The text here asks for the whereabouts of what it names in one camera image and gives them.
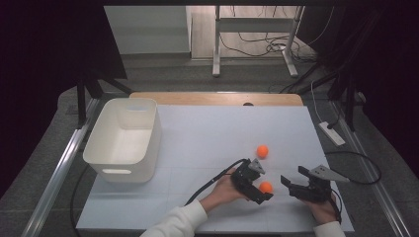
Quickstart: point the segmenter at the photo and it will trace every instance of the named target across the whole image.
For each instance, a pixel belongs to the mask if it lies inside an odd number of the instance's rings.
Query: metal stand
[[[215,43],[213,49],[212,76],[218,77],[220,74],[220,33],[290,33],[287,44],[282,48],[284,60],[292,77],[297,77],[291,48],[301,19],[302,7],[298,7],[294,18],[221,18],[219,16],[219,6],[215,6]]]
[[[345,108],[345,121],[347,125],[354,131],[353,123],[353,113],[355,106],[355,78],[351,75],[351,70],[353,70],[354,62],[358,57],[361,49],[363,48],[367,38],[370,36],[373,31],[374,26],[376,25],[379,16],[382,13],[382,8],[373,8],[367,23],[361,29],[360,35],[358,36],[354,47],[346,58],[345,62],[334,72],[316,80],[312,84],[312,88],[316,88],[332,79],[339,77],[339,80],[335,80],[332,86],[327,93],[327,96],[330,100],[335,101],[339,100],[343,92],[346,90],[346,108]],[[311,85],[300,88],[296,91],[297,94],[302,95],[311,90]]]
[[[102,80],[108,82],[112,86],[116,87],[117,89],[121,90],[124,93],[130,95],[133,90],[120,82],[116,81],[112,78],[106,78],[105,76],[101,75],[103,78]],[[78,128],[83,126],[86,120],[86,98],[85,98],[85,87],[89,92],[90,96],[93,99],[100,99],[104,94],[101,85],[99,84],[97,79],[90,78],[89,76],[82,78],[77,83],[77,105],[78,105]]]

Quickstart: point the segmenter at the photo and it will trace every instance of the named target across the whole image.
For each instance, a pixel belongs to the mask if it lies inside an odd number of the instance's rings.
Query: person's arm
[[[345,237],[340,223],[336,220],[335,210],[329,201],[323,203],[314,203],[303,200],[308,205],[318,226],[314,227],[314,233],[317,237]]]
[[[238,198],[246,198],[233,186],[230,176],[221,177],[212,192],[202,200],[194,200],[183,207],[172,209],[159,223],[147,229],[141,237],[187,237],[194,236],[195,229],[204,223],[207,214],[221,204]]]

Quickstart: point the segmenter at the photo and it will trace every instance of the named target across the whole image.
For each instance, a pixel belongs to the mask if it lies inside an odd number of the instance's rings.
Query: power strip
[[[335,145],[340,146],[345,144],[345,141],[342,139],[342,137],[335,131],[335,129],[331,128],[327,128],[327,125],[329,123],[327,123],[327,121],[324,121],[322,123],[319,124],[320,128],[324,131],[324,133],[326,133],[326,135],[333,141],[333,143],[335,143]]]

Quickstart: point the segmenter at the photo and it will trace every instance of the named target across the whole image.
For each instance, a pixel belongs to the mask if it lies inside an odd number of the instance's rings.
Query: white wall
[[[190,52],[185,6],[106,6],[120,54]]]

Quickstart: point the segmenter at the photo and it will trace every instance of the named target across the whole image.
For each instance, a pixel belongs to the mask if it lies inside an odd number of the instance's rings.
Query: white tabletop
[[[297,166],[328,167],[306,107],[158,106],[162,138],[153,178],[144,184],[108,183],[97,177],[77,224],[80,229],[146,229],[174,206],[182,206],[202,185],[242,158],[260,160],[274,196],[262,204],[237,200],[209,214],[201,233],[311,232],[316,225],[308,208],[281,184],[283,175],[295,184],[308,178]],[[337,191],[335,183],[332,188]],[[202,198],[212,190],[205,190]],[[345,205],[342,228],[354,231]]]

